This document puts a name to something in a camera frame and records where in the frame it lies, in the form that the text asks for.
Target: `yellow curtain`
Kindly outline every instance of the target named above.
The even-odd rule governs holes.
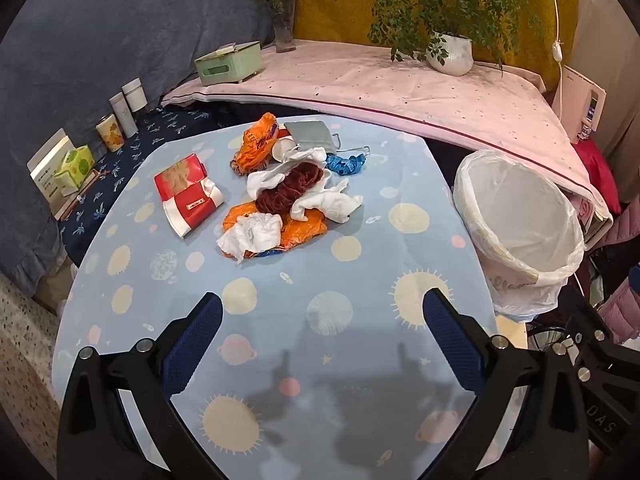
[[[370,44],[367,39],[372,22],[374,0],[298,0],[296,3],[295,37],[302,40],[343,41]],[[551,56],[556,37],[556,12],[553,0],[528,0],[529,12],[540,16],[544,33],[541,41],[522,19],[520,50],[510,52],[505,62],[540,74],[547,89],[558,84],[559,69]],[[558,0],[560,41],[567,61],[574,42],[578,19],[578,0]],[[486,53],[474,48],[474,58],[491,61]]]

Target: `white flower pot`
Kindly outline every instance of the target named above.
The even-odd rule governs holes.
[[[465,75],[474,65],[474,58],[471,55],[471,40],[467,38],[456,38],[447,34],[440,35],[444,48],[449,55],[442,65],[436,57],[427,52],[427,61],[438,72],[449,75]]]

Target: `red food packaging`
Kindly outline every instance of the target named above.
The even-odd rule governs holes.
[[[213,181],[203,178],[162,202],[162,208],[171,227],[180,238],[184,238],[224,201],[225,197]]]
[[[207,176],[207,170],[195,153],[186,156],[154,177],[160,199],[169,200]]]

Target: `blue scrunchie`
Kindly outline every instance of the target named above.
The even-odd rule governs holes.
[[[327,155],[326,167],[340,176],[353,175],[360,172],[365,160],[363,153],[358,156],[351,155],[349,158],[342,158],[340,155]]]

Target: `plastic bag liner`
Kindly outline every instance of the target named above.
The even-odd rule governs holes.
[[[481,150],[460,164],[453,197],[494,310],[530,321],[558,306],[560,289],[582,261],[584,239],[556,184],[502,152]]]

